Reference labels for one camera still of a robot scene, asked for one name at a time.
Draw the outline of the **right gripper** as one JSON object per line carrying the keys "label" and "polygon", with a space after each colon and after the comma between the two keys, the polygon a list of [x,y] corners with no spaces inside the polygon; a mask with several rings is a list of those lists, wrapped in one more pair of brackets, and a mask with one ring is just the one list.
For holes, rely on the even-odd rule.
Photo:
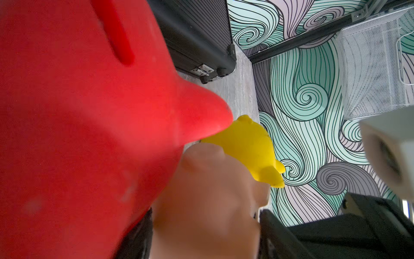
{"label": "right gripper", "polygon": [[347,193],[341,215],[289,230],[316,259],[411,259],[414,225],[390,200]]}

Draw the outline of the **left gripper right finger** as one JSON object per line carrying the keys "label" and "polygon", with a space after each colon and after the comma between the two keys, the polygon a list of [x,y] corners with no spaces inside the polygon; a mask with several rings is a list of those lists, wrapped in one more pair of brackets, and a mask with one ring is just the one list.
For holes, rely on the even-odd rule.
{"label": "left gripper right finger", "polygon": [[315,258],[270,210],[262,210],[259,223],[259,259]]}

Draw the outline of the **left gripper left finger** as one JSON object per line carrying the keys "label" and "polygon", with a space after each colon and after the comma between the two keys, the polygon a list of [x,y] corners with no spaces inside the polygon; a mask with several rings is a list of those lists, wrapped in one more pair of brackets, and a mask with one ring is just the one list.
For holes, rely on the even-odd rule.
{"label": "left gripper left finger", "polygon": [[150,209],[124,237],[115,259],[149,259],[153,237],[152,212]]}

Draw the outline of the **pink piggy bank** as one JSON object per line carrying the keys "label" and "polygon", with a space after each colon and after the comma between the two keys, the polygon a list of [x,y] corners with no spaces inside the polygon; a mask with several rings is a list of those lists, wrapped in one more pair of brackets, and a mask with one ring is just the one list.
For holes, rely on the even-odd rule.
{"label": "pink piggy bank", "polygon": [[270,186],[220,146],[188,148],[153,203],[152,259],[255,259]]}

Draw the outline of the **red piggy bank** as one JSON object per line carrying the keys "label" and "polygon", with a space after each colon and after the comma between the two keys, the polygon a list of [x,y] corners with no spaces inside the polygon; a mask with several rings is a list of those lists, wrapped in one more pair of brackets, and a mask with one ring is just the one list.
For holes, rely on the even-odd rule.
{"label": "red piggy bank", "polygon": [[232,120],[146,1],[2,1],[1,258],[114,258],[184,146]]}

